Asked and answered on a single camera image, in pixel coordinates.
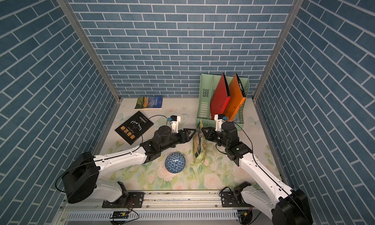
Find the green oats bag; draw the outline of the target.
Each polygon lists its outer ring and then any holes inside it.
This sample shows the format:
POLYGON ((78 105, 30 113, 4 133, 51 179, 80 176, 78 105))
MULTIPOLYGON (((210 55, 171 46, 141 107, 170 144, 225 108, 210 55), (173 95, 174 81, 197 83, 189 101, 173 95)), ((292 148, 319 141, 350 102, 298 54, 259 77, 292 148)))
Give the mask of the green oats bag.
POLYGON ((193 136, 193 163, 194 164, 199 164, 203 163, 206 158, 206 153, 207 153, 207 140, 204 137, 203 134, 203 123, 200 121, 197 124, 196 127, 196 132, 193 136))

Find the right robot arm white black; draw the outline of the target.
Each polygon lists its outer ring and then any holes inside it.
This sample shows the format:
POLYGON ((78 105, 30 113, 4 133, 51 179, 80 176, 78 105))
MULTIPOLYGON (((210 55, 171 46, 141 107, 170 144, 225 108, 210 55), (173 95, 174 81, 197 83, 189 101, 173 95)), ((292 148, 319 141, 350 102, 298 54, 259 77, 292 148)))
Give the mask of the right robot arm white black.
POLYGON ((243 182, 235 189, 237 199, 257 208, 272 220, 274 225, 311 225, 313 218, 306 194, 294 190, 273 175, 254 155, 253 150, 243 143, 235 124, 227 121, 219 129, 202 129, 205 139, 223 146, 227 157, 247 172, 262 188, 243 182))

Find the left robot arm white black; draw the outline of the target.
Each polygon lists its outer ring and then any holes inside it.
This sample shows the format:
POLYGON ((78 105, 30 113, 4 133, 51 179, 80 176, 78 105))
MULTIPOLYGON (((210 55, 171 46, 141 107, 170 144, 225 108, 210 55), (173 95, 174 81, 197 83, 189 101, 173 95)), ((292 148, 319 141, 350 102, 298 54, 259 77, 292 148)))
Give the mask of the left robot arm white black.
POLYGON ((154 132, 152 139, 130 150, 95 156, 90 152, 82 153, 61 176, 68 203, 89 198, 110 203, 119 201, 121 206, 126 205, 125 185, 106 182, 102 177, 129 166, 151 162, 163 151, 188 143, 195 132, 196 129, 184 128, 174 133, 164 125, 154 132))

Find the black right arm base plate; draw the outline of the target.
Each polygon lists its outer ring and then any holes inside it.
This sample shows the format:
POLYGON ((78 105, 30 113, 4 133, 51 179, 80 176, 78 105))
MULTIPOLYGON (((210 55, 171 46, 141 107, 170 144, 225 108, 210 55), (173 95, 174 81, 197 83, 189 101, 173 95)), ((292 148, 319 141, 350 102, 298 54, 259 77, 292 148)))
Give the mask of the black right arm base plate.
POLYGON ((255 191, 254 186, 249 182, 243 182, 239 186, 235 186, 234 190, 224 187, 219 191, 222 207, 255 207, 250 203, 246 203, 242 192, 255 191))

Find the blue patterned ceramic bowl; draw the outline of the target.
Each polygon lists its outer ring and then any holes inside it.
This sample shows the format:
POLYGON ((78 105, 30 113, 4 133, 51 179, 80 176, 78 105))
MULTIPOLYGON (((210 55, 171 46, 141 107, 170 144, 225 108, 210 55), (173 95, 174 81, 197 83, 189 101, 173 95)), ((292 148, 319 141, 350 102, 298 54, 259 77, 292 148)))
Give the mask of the blue patterned ceramic bowl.
POLYGON ((186 166, 186 159, 183 154, 174 152, 169 154, 165 160, 165 168, 172 174, 180 173, 186 166))

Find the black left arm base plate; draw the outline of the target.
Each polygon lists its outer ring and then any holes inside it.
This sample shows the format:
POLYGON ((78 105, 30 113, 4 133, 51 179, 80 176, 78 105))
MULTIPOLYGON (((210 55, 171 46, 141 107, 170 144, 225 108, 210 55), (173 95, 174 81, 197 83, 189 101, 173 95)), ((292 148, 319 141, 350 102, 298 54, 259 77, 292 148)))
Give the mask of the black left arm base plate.
POLYGON ((103 201, 102 208, 141 208, 144 200, 144 192, 128 192, 125 185, 118 181, 121 188, 121 196, 114 202, 103 201))

